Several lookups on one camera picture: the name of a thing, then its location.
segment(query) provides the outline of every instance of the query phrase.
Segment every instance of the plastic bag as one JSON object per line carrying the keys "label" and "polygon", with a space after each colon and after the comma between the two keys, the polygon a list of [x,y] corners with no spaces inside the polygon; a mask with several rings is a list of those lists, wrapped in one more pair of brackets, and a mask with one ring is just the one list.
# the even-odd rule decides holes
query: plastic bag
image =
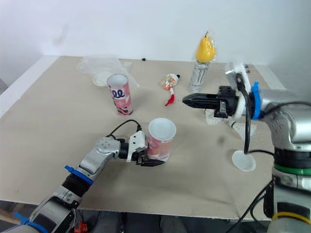
{"label": "plastic bag", "polygon": [[129,85],[139,87],[138,82],[129,73],[131,62],[121,62],[115,55],[103,54],[85,56],[77,64],[76,69],[93,77],[97,86],[107,86],[107,79],[113,74],[123,74],[128,78]]}

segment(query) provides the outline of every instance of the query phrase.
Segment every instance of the white wall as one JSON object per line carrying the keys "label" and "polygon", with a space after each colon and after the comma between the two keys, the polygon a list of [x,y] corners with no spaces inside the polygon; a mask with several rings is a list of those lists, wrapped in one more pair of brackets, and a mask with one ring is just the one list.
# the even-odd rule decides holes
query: white wall
{"label": "white wall", "polygon": [[42,54],[190,61],[207,28],[214,32],[219,62],[275,68],[309,44],[292,46],[310,22],[301,25],[309,17],[309,2],[2,0],[0,77],[11,84]]}

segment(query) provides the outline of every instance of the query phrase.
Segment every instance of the cup lid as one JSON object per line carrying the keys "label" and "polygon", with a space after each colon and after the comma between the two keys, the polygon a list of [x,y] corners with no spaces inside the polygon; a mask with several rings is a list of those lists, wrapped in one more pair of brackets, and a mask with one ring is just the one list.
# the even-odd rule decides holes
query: cup lid
{"label": "cup lid", "polygon": [[253,171],[256,168],[254,157],[250,154],[244,154],[242,150],[233,153],[232,162],[241,171]]}

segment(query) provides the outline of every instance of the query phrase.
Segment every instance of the table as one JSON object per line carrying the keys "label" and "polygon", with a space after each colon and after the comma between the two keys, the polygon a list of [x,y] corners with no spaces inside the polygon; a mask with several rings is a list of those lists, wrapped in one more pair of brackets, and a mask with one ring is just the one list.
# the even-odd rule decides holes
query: table
{"label": "table", "polygon": [[[202,109],[181,102],[188,94],[193,63],[129,60],[140,88],[131,89],[131,116],[119,116],[108,89],[95,86],[90,76],[75,69],[80,59],[55,59],[0,119],[1,200],[39,204],[64,181],[65,165],[79,164],[100,137],[130,118],[145,132],[157,117],[175,123],[169,161],[152,168],[110,161],[86,193],[82,208],[238,218],[271,179],[271,157],[254,154],[256,169],[238,170],[231,161],[232,152],[243,148],[237,133],[224,124],[207,125]],[[250,69],[251,84],[259,81],[261,88],[268,88],[256,69]],[[219,85],[228,84],[223,72],[223,64],[211,64],[203,92],[217,93]],[[159,82],[169,73],[181,78],[175,87],[176,103],[164,107],[169,92]],[[273,150],[267,125],[256,124],[259,131],[250,149]],[[127,124],[115,135],[128,137],[135,129]],[[266,219],[262,205],[254,213]]]}

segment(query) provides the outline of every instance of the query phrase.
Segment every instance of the paper cup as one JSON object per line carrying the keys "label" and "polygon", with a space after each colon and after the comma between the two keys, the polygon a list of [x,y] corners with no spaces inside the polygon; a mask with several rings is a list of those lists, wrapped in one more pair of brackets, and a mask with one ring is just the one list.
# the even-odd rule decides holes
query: paper cup
{"label": "paper cup", "polygon": [[176,126],[166,118],[156,118],[149,123],[148,129],[148,158],[167,161],[176,134]]}
{"label": "paper cup", "polygon": [[131,107],[131,95],[127,77],[123,74],[111,75],[107,79],[107,84],[118,114],[130,115],[133,109]]}

